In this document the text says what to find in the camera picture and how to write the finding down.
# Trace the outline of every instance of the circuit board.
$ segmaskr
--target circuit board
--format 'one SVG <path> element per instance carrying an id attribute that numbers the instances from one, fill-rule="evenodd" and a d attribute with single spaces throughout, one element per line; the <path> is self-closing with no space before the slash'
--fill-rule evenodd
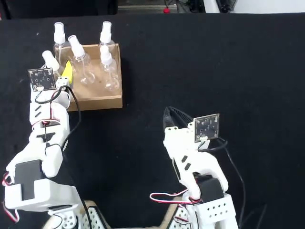
<path id="1" fill-rule="evenodd" d="M 28 70 L 33 91 L 56 90 L 52 68 L 38 68 Z"/>
<path id="2" fill-rule="evenodd" d="M 211 114 L 194 119 L 195 142 L 200 142 L 201 137 L 208 137 L 208 140 L 218 138 L 219 114 Z"/>

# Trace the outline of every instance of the white bracket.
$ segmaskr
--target white bracket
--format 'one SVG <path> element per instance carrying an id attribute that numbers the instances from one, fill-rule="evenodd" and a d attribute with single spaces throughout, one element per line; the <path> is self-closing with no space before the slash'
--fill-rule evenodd
<path id="1" fill-rule="evenodd" d="M 199 204 L 195 208 L 199 212 L 198 217 L 203 225 L 213 224 L 236 215 L 232 197 L 229 194 L 225 194 L 224 198 Z"/>
<path id="2" fill-rule="evenodd" d="M 173 216 L 173 218 L 174 217 L 183 218 L 184 220 L 189 221 L 189 223 L 183 223 L 182 221 L 180 221 L 178 219 L 177 219 L 177 222 L 176 222 L 174 219 L 172 219 L 168 229 L 192 229 L 193 228 L 192 223 L 189 219 L 189 213 L 187 212 L 187 210 L 185 208 L 181 208 L 181 207 L 177 206 L 177 210 L 176 210 L 176 213 Z"/>
<path id="3" fill-rule="evenodd" d="M 95 208 L 93 207 L 89 207 L 88 208 L 88 212 L 89 212 L 89 216 L 91 219 L 91 225 L 92 225 L 92 229 L 106 229 L 102 223 L 102 219 L 100 218 L 100 215 L 98 214 L 98 212 L 96 211 Z M 82 218 L 82 225 L 81 225 L 82 229 L 89 229 L 89 221 L 88 221 L 88 217 L 87 214 L 84 214 L 83 218 Z"/>
<path id="4" fill-rule="evenodd" d="M 67 211 L 58 215 L 62 217 L 61 225 L 63 228 L 72 229 L 75 227 L 77 220 L 73 211 Z"/>

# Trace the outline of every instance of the white wire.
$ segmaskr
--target white wire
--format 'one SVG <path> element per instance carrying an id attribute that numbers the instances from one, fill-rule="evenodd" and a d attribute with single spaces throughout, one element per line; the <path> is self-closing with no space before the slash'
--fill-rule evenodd
<path id="1" fill-rule="evenodd" d="M 11 212 L 5 207 L 5 199 L 3 200 L 3 209 L 5 211 L 5 213 L 10 217 L 10 219 L 12 221 L 14 221 L 15 223 L 18 223 L 20 220 L 20 216 L 18 214 L 17 209 L 15 209 L 15 216 L 13 214 L 11 214 Z"/>
<path id="2" fill-rule="evenodd" d="M 174 193 L 174 194 L 169 194 L 169 193 L 166 193 L 166 192 L 153 192 L 149 195 L 149 198 L 151 200 L 155 201 L 155 202 L 165 203 L 165 204 L 171 204 L 171 203 L 174 203 L 174 204 L 191 204 L 191 203 L 194 203 L 194 201 L 161 200 L 161 199 L 153 198 L 154 195 L 164 195 L 164 196 L 169 196 L 169 197 L 177 197 L 177 196 L 185 193 L 186 191 L 188 191 L 188 189 L 183 190 L 179 193 Z"/>
<path id="3" fill-rule="evenodd" d="M 178 221 L 179 219 L 176 219 L 175 217 L 173 218 L 173 220 L 176 222 L 176 223 L 179 223 L 181 225 L 187 225 L 187 224 L 192 224 L 191 222 L 183 222 L 182 220 L 180 220 L 180 222 Z"/>
<path id="4" fill-rule="evenodd" d="M 3 185 L 4 187 L 7 187 L 8 185 L 11 185 L 11 184 L 12 184 L 12 181 L 11 181 L 11 182 L 7 182 L 7 181 L 6 181 L 7 178 L 8 178 L 9 176 L 10 176 L 9 173 L 3 176 L 2 185 Z M 20 220 L 20 216 L 19 216 L 19 214 L 18 214 L 17 209 L 15 209 L 15 216 L 14 216 L 14 215 L 11 214 L 11 212 L 5 207 L 5 199 L 3 200 L 3 204 L 2 204 L 2 205 L 3 205 L 3 209 L 4 209 L 5 213 L 10 217 L 10 219 L 11 219 L 12 221 L 14 221 L 15 223 L 18 223 L 19 220 Z"/>

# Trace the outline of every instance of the black cable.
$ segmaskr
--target black cable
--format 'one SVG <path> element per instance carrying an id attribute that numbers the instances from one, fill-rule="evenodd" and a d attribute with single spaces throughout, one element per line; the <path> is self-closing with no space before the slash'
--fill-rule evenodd
<path id="1" fill-rule="evenodd" d="M 198 220 L 198 216 L 197 216 L 197 212 L 195 211 L 195 216 L 196 216 L 196 219 L 197 219 L 197 229 L 199 229 L 199 220 Z"/>
<path id="2" fill-rule="evenodd" d="M 259 206 L 255 209 L 253 209 L 243 220 L 242 225 L 240 227 L 240 229 L 244 228 L 244 225 L 247 223 L 247 221 L 249 220 L 249 218 L 251 218 L 251 216 L 257 211 L 260 210 L 261 208 L 264 208 L 267 204 L 264 204 L 262 206 Z"/>
<path id="3" fill-rule="evenodd" d="M 45 137 L 45 139 L 46 139 L 46 146 L 47 146 L 47 144 L 48 144 L 48 140 L 47 140 L 47 127 L 46 127 L 46 125 L 44 124 L 44 137 Z"/>
<path id="4" fill-rule="evenodd" d="M 217 141 L 220 143 L 220 144 L 224 144 L 222 141 L 220 141 L 219 139 L 217 139 Z M 232 164 L 232 166 L 234 167 L 241 183 L 242 183 L 242 187 L 243 187 L 243 194 L 244 194 L 244 198 L 243 198 L 243 204 L 242 204 L 242 209 L 241 209 L 241 212 L 240 212 L 240 216 L 239 216 L 239 220 L 238 220 L 238 227 L 241 228 L 241 225 L 243 223 L 243 217 L 244 217 L 244 208 L 245 208 L 245 205 L 246 205 L 246 188 L 245 188 L 245 185 L 244 185 L 244 180 L 242 178 L 242 175 L 240 174 L 240 172 L 238 171 L 235 163 L 233 162 L 232 158 L 231 158 L 231 155 L 230 155 L 230 152 L 229 150 L 226 148 L 226 147 L 223 147 L 224 150 L 226 151 L 227 155 L 228 155 L 228 158 Z"/>
<path id="5" fill-rule="evenodd" d="M 50 102 L 52 102 L 53 100 L 57 99 L 57 97 L 61 94 L 62 89 L 65 88 L 65 87 L 66 87 L 66 88 L 70 88 L 70 87 L 68 87 L 68 86 L 61 86 L 61 87 L 58 89 L 58 92 L 56 93 L 56 95 L 54 95 L 53 98 L 51 98 L 51 99 L 49 99 L 49 100 L 47 100 L 47 101 L 37 101 L 39 95 L 42 93 L 42 92 L 40 92 L 40 93 L 36 96 L 35 102 L 38 103 L 38 104 L 47 104 L 47 103 L 50 103 Z"/>
<path id="6" fill-rule="evenodd" d="M 259 229 L 259 228 L 260 228 L 261 223 L 262 223 L 262 221 L 263 221 L 263 218 L 264 218 L 264 216 L 265 216 L 266 210 L 267 210 L 267 205 L 265 204 L 264 209 L 263 209 L 263 211 L 262 211 L 262 213 L 261 213 L 261 216 L 259 217 L 259 220 L 258 220 L 258 222 L 257 222 L 256 229 Z"/>
<path id="7" fill-rule="evenodd" d="M 68 136 L 66 137 L 66 139 L 63 141 L 63 144 L 61 146 L 61 149 L 63 150 L 65 145 L 66 145 L 66 142 L 68 141 L 68 138 L 71 136 L 71 134 L 78 128 L 78 126 L 80 125 L 81 123 L 81 109 L 80 109 L 80 106 L 79 106 L 79 103 L 78 103 L 78 100 L 73 92 L 73 90 L 68 87 L 68 86 L 65 86 L 72 94 L 74 100 L 75 100 L 75 103 L 76 103 L 76 107 L 77 107 L 77 112 L 78 112 L 78 122 L 76 124 L 76 126 L 70 131 L 70 133 L 68 134 Z"/>
<path id="8" fill-rule="evenodd" d="M 184 5 L 186 5 L 186 4 L 184 2 L 182 2 L 182 1 L 178 1 L 178 3 L 181 5 L 181 8 L 184 10 L 184 12 L 187 13 L 187 10 L 184 7 Z"/>
<path id="9" fill-rule="evenodd" d="M 42 93 L 40 92 L 36 98 L 35 98 L 35 102 L 38 103 L 38 104 L 47 104 L 47 103 L 51 103 L 52 101 L 54 101 L 59 95 L 60 93 L 62 92 L 63 88 L 67 88 L 70 93 L 72 94 L 74 100 L 75 100 L 75 103 L 76 103 L 76 107 L 77 107 L 77 111 L 78 111 L 78 122 L 76 124 L 76 126 L 69 132 L 69 134 L 67 135 L 67 137 L 65 138 L 65 140 L 63 141 L 63 144 L 61 146 L 61 149 L 63 150 L 63 148 L 65 147 L 67 141 L 68 141 L 68 138 L 71 136 L 71 134 L 78 128 L 78 126 L 80 125 L 81 123 L 81 109 L 80 109 L 80 106 L 79 106 L 79 103 L 78 103 L 78 100 L 73 92 L 73 90 L 69 87 L 69 86 L 61 86 L 59 89 L 58 89 L 58 92 L 53 96 L 53 98 L 47 100 L 47 101 L 37 101 L 37 98 L 39 97 L 39 95 Z"/>
<path id="10" fill-rule="evenodd" d="M 179 13 L 179 6 L 178 6 L 179 0 L 176 0 L 176 6 L 177 6 L 177 13 Z"/>
<path id="11" fill-rule="evenodd" d="M 168 3 L 168 5 L 167 5 L 167 4 L 166 4 L 166 0 L 164 0 L 164 4 L 165 4 L 166 8 L 168 8 L 172 2 L 173 2 L 173 0 L 171 0 L 171 1 Z"/>
<path id="12" fill-rule="evenodd" d="M 62 224 L 62 222 L 63 222 L 63 219 L 62 219 L 62 217 L 59 216 L 59 215 L 54 214 L 54 216 L 57 216 L 57 217 L 61 218 L 61 223 L 60 223 L 57 227 L 53 228 L 53 229 L 57 229 L 57 228 L 59 228 L 59 227 L 61 226 L 61 224 Z"/>
<path id="13" fill-rule="evenodd" d="M 217 150 L 223 149 L 226 147 L 226 145 L 228 144 L 227 141 L 225 141 L 224 139 L 222 139 L 221 137 L 218 137 L 219 139 L 221 139 L 223 142 L 221 142 L 219 139 L 217 139 L 217 141 L 219 141 L 220 146 L 217 146 L 215 148 L 210 148 L 210 149 L 200 149 L 200 147 L 202 147 L 204 145 L 205 142 L 201 142 L 201 144 L 198 146 L 197 150 L 198 152 L 207 152 L 207 153 L 211 153 L 211 152 L 215 152 Z"/>
<path id="14" fill-rule="evenodd" d="M 48 146 L 45 147 L 44 152 L 46 151 L 46 149 L 47 149 L 48 147 L 51 147 L 51 146 L 54 146 L 54 145 L 57 145 L 57 146 L 60 147 L 62 157 L 64 158 L 63 162 L 66 164 L 66 168 L 67 168 L 67 171 L 68 171 L 68 175 L 69 175 L 69 177 L 70 177 L 72 183 L 76 186 L 76 183 L 75 183 L 74 179 L 72 178 L 72 175 L 71 175 L 71 172 L 70 172 L 68 163 L 66 162 L 66 159 L 65 159 L 65 156 L 64 156 L 64 153 L 63 153 L 63 151 L 62 151 L 61 146 L 60 146 L 59 144 L 57 144 L 57 143 L 52 144 L 52 145 L 48 145 Z M 87 218 L 88 218 L 89 228 L 92 229 L 92 221 L 91 221 L 91 218 L 90 218 L 90 215 L 89 215 L 89 211 L 88 211 L 88 209 L 87 209 L 87 206 L 86 206 L 86 204 L 85 204 L 85 201 L 84 201 L 82 198 L 80 198 L 80 199 L 81 199 L 81 203 L 82 203 L 82 205 L 83 205 L 83 207 L 84 207 L 84 209 L 85 209 L 85 213 L 86 213 Z"/>

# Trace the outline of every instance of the yellow object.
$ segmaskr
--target yellow object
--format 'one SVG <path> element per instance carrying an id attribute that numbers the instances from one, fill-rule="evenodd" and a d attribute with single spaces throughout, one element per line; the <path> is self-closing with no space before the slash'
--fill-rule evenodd
<path id="1" fill-rule="evenodd" d="M 69 84 L 72 84 L 73 81 L 73 69 L 70 61 L 66 63 L 65 70 L 63 70 L 63 73 L 61 75 L 62 77 L 67 77 L 69 79 Z"/>

